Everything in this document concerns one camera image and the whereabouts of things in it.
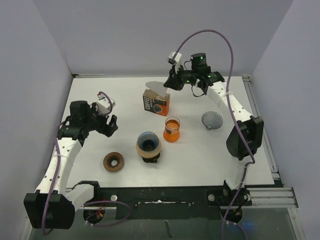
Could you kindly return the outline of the white paper coffee filter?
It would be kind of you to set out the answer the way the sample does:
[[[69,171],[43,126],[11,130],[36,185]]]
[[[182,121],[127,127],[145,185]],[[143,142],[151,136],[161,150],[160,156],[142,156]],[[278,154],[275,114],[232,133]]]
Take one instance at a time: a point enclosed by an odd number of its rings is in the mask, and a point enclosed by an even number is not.
[[[149,81],[145,86],[163,98],[166,96],[168,91],[168,88],[164,87],[164,83],[160,81]]]

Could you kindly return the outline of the blue glass dripper cone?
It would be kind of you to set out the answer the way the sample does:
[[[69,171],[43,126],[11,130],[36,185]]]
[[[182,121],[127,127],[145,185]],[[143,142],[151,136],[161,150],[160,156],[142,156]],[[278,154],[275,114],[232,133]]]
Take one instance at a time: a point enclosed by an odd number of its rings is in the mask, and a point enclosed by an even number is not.
[[[158,136],[151,131],[141,133],[137,138],[137,145],[139,149],[144,152],[151,152],[159,146],[160,140]]]

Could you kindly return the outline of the light wooden ring holder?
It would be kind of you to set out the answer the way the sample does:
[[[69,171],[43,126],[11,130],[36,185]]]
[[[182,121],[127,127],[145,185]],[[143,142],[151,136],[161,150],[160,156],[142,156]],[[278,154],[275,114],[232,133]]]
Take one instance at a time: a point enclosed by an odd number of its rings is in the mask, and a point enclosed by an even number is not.
[[[159,145],[155,150],[149,151],[149,152],[139,149],[138,143],[136,143],[136,151],[142,158],[152,158],[152,157],[158,155],[161,152],[161,149],[162,149],[161,142],[159,142]]]

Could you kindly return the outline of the dark green glass dripper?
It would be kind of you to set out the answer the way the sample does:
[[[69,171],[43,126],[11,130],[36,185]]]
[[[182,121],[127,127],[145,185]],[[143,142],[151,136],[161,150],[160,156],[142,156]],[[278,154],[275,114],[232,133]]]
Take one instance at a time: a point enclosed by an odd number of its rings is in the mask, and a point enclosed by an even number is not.
[[[142,160],[145,163],[156,164],[158,162],[159,157],[160,157],[160,154],[150,158],[142,157]]]

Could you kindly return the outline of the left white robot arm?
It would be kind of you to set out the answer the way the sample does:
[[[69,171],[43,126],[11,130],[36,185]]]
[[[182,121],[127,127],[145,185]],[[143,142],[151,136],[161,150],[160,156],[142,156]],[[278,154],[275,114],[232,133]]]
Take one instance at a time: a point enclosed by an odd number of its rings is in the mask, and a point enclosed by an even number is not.
[[[40,184],[27,193],[23,204],[34,229],[69,229],[76,211],[88,203],[100,203],[102,193],[98,181],[81,180],[66,192],[68,179],[77,155],[89,133],[96,131],[111,137],[118,129],[117,117],[111,113],[113,99],[99,96],[96,102],[71,102],[69,115],[56,131],[55,152]]]

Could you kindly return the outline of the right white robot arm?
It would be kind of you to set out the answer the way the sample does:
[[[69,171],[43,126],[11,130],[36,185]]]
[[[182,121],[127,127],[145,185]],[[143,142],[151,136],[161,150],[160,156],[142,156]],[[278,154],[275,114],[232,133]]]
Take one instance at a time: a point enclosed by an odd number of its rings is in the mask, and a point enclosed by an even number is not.
[[[171,52],[167,58],[172,65],[165,88],[181,91],[184,85],[198,87],[218,108],[230,114],[234,127],[227,140],[226,147],[232,156],[229,174],[225,183],[229,187],[222,192],[223,200],[230,205],[241,198],[238,190],[245,186],[248,166],[256,161],[254,155],[262,145],[264,121],[247,111],[229,90],[228,82],[207,64],[205,53],[196,53],[190,57],[191,69],[181,65],[182,54]]]

